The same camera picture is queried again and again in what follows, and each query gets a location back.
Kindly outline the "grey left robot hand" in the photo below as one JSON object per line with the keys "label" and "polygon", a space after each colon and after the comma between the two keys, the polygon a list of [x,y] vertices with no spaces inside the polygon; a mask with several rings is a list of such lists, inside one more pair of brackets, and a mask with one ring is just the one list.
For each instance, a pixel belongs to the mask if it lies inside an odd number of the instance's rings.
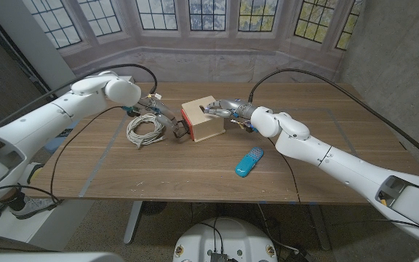
{"label": "grey left robot hand", "polygon": [[137,102],[137,106],[141,106],[147,111],[152,111],[157,121],[171,129],[176,138],[181,138],[190,133],[188,125],[183,120],[177,120],[173,112],[160,99],[149,95],[141,98]]}

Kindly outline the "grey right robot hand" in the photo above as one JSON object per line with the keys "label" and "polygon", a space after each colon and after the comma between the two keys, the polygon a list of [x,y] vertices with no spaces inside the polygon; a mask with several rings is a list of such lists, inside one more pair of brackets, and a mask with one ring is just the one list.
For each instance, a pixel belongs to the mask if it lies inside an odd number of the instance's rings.
{"label": "grey right robot hand", "polygon": [[257,106],[241,99],[222,99],[211,102],[207,106],[199,106],[204,114],[212,114],[223,118],[234,116],[251,119]]}

